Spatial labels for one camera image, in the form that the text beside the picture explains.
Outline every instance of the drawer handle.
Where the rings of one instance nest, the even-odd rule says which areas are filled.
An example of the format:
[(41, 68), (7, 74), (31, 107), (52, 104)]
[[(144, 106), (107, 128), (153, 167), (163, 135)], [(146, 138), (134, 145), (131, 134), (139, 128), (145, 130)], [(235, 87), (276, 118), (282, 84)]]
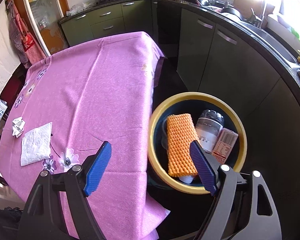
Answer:
[(78, 17), (76, 20), (79, 20), (79, 19), (81, 19), (81, 18), (83, 18), (83, 17), (85, 17), (85, 16), (86, 16), (86, 15), (84, 14), (84, 15)]
[(231, 38), (229, 38), (228, 36), (225, 36), (221, 31), (217, 31), (218, 35), (222, 38), (224, 38), (226, 41), (231, 42), (234, 45), (237, 45), (237, 42)]
[(126, 4), (124, 4), (123, 6), (132, 5), (132, 4), (134, 4), (134, 2), (126, 3)]
[(101, 14), (100, 16), (105, 16), (105, 15), (108, 15), (110, 14), (111, 12), (108, 12), (108, 13), (104, 13), (104, 14)]
[(204, 23), (204, 22), (202, 22), (202, 21), (200, 21), (200, 20), (198, 20), (197, 22), (198, 22), (200, 25), (202, 25), (202, 26), (204, 26), (204, 27), (207, 27), (207, 28), (209, 28), (209, 29), (212, 29), (212, 28), (213, 28), (212, 25), (206, 24), (206, 23)]
[(110, 26), (110, 27), (103, 28), (103, 29), (104, 29), (104, 30), (108, 30), (108, 29), (111, 29), (111, 28), (113, 28), (113, 25)]

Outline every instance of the white napkin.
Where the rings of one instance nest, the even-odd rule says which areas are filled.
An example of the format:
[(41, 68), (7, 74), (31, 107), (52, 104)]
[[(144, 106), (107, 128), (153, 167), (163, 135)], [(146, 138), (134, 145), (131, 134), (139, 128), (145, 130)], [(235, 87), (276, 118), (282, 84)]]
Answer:
[(50, 158), (52, 122), (27, 132), (22, 138), (21, 166)]

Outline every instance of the table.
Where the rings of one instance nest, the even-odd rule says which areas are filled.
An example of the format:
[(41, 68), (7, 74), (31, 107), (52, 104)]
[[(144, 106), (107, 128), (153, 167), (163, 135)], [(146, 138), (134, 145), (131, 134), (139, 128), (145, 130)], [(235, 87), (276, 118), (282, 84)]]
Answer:
[[(63, 172), (64, 154), (72, 163), (82, 163), (107, 140), (112, 157), (88, 198), (101, 230), (107, 239), (157, 239), (155, 228), (169, 211), (146, 194), (146, 168), (148, 121), (161, 57), (154, 41), (137, 32), (89, 41), (33, 65), (0, 142), (0, 172), (10, 187), (26, 201), (44, 164), (51, 164), (52, 173)], [(20, 116), (25, 130), (15, 138), (12, 120)], [(21, 167), (22, 137), (48, 122), (53, 134), (50, 160)], [(63, 193), (69, 233), (78, 237)]]

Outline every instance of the blue object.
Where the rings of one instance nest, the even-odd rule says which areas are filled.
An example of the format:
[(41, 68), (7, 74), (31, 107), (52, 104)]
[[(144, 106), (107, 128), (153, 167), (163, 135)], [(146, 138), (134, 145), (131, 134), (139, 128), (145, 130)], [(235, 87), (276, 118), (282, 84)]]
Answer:
[(86, 185), (83, 189), (87, 196), (98, 188), (103, 173), (111, 158), (111, 144), (106, 142), (99, 150), (98, 156), (87, 173)]
[(204, 151), (198, 141), (190, 143), (190, 157), (197, 169), (203, 186), (214, 196), (218, 190), (216, 174), (204, 156)]

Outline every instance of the sink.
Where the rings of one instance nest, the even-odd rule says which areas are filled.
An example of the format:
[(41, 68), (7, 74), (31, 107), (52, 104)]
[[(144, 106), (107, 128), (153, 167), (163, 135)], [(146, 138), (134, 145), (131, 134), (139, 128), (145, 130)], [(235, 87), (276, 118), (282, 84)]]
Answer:
[(288, 64), (291, 68), (300, 68), (300, 65), (298, 64), (297, 60), (290, 54), (290, 52), (270, 34), (249, 23), (246, 22), (239, 22), (239, 23), (244, 27), (248, 28), (249, 30), (253, 31), (264, 41), (266, 41), (281, 57), (283, 57), (286, 61), (288, 61)]

